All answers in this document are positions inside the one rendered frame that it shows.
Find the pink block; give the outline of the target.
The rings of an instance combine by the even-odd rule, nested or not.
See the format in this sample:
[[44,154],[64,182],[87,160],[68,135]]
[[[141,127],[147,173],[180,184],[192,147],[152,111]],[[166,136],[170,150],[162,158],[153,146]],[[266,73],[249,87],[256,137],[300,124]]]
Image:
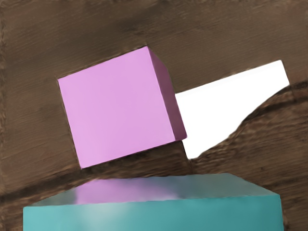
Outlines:
[[187,137],[168,69],[149,47],[58,84],[81,168]]

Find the white block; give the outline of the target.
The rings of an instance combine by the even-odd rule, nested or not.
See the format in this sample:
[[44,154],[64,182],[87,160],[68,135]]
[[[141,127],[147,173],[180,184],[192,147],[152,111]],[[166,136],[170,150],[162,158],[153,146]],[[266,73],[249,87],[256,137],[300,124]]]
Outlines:
[[224,141],[289,80],[281,60],[176,94],[189,159]]

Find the teal block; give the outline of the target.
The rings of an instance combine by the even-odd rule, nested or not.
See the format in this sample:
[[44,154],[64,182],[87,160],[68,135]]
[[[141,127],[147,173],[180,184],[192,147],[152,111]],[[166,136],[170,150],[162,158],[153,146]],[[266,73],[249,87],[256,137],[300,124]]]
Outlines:
[[229,173],[93,180],[23,209],[23,231],[284,231],[280,196]]

